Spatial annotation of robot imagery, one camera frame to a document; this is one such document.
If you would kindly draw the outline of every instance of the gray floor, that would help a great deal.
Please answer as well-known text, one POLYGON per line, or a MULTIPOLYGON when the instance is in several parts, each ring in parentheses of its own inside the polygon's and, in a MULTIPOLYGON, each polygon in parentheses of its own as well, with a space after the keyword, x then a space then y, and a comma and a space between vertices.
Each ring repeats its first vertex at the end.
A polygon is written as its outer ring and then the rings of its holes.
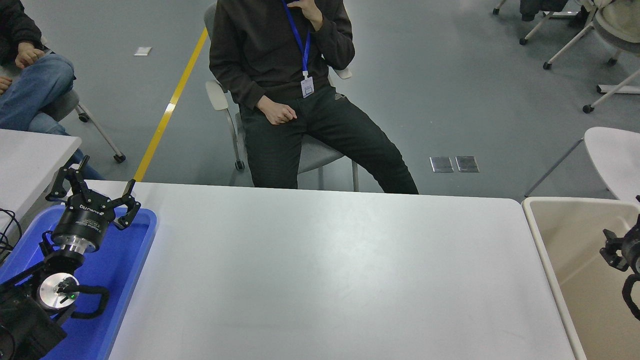
MULTIPOLYGON (((23 0, 49 45, 76 66, 76 90, 127 161, 88 124, 68 117, 69 133, 108 179, 130 179, 145 153, 204 28, 210 1, 23 0), (147 57, 133 56, 152 46, 147 57)), ((640 96, 615 95, 590 115, 596 84, 619 83, 640 67, 589 34, 550 71, 542 63, 577 31, 552 20, 525 47, 540 20, 520 21, 518 1, 499 16, 497 0, 344 0, 353 23, 354 77, 337 87, 396 143, 419 190, 432 195, 506 197, 524 192, 593 126, 640 132, 640 96), (435 174, 430 156, 472 155, 480 173, 435 174)), ((204 83, 209 43, 195 65, 144 181, 251 186, 237 173, 225 117, 211 108, 204 83)), ((318 173, 300 187, 319 186, 318 173)), ((324 188, 351 189, 349 161, 326 167, 324 188)), ((360 189, 380 192, 361 169, 360 189)), ((611 198, 581 145, 534 195, 611 198)))

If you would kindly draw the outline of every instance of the blue tray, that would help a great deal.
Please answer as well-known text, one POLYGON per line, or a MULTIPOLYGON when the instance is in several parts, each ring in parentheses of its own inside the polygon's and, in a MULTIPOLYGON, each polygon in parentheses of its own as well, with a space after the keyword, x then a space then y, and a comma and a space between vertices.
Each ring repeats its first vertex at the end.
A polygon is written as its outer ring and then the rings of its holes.
MULTIPOLYGON (((64 211, 63 205, 52 206, 41 212, 0 267, 0 282, 42 260, 38 243, 42 233, 53 230, 64 211)), ((125 208, 116 208, 116 216, 124 215, 125 208)), ((136 287, 156 230, 156 214, 140 209, 131 226, 123 231, 111 224, 100 250, 84 254, 84 265, 76 272, 80 284, 105 286, 110 298, 106 310, 92 320, 69 319, 62 328, 68 336, 43 359, 47 360, 106 360, 116 339, 122 318, 136 287)), ((98 295, 80 294, 77 311, 93 312, 98 295)))

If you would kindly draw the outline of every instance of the yellow floor line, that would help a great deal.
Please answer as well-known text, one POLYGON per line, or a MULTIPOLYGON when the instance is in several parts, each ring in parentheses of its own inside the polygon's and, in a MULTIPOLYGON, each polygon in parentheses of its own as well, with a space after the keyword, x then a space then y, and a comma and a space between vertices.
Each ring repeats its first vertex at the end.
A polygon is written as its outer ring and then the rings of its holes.
POLYGON ((169 105, 166 106, 164 115, 162 116, 162 119, 160 120, 160 124, 158 124, 158 127, 156 129, 156 133, 154 134, 154 137, 151 138, 151 142, 147 147, 147 151, 145 152, 145 155, 142 157, 142 160, 140 161, 140 165, 138 165, 136 175, 133 177, 136 181, 142 181, 142 179, 145 177, 145 173, 147 172, 149 163, 151 163, 151 159, 154 157, 154 153, 156 152, 157 146, 160 143, 160 139, 162 139, 164 130, 166 129, 166 126, 169 124, 169 120, 173 115, 173 110, 175 109, 175 106, 178 104, 178 100, 180 100, 180 96, 182 95, 184 86, 187 84, 187 80, 189 80, 191 71, 193 70, 193 66, 196 63, 198 56, 200 56, 200 52, 202 51, 202 47, 204 46, 204 42, 207 40, 207 37, 208 37, 207 30, 204 29, 202 31, 202 35, 200 35, 200 39, 198 40, 198 43, 195 49, 193 49, 193 53, 191 54, 191 59, 189 59, 189 63, 187 63, 187 67, 184 68, 182 77, 180 78, 178 85, 175 87, 175 90, 173 91, 173 95, 171 96, 171 101, 169 102, 169 105))

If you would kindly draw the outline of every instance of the blue lanyard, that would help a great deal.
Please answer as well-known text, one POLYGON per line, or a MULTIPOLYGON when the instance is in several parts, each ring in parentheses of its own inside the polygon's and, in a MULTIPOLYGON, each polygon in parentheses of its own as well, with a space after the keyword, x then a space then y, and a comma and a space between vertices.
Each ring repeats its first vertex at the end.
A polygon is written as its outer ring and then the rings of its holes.
POLYGON ((306 79, 307 76, 309 75, 309 71, 307 70, 307 63, 309 61, 309 44, 311 44, 311 30, 307 30, 307 43, 305 44, 305 47, 303 50, 302 39, 300 38, 300 34, 298 33, 296 23, 293 22, 293 16, 291 16, 291 11, 289 11, 289 7, 287 7, 287 3, 284 0, 282 0, 282 4, 284 5, 285 10, 287 10, 287 17, 289 18, 289 24, 291 25, 291 29, 293 30, 293 36, 296 37, 298 47, 300 48, 300 52, 302 53, 302 74, 305 76, 305 79, 306 79))

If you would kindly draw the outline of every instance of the id badge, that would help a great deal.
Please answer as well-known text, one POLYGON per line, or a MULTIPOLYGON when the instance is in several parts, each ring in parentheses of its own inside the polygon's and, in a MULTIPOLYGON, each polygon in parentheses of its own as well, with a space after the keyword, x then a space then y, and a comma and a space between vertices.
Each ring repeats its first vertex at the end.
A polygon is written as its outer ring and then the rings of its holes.
POLYGON ((302 86, 302 98, 306 98, 307 96, 314 93, 314 78, 308 77, 303 81, 300 81, 300 85, 302 86))

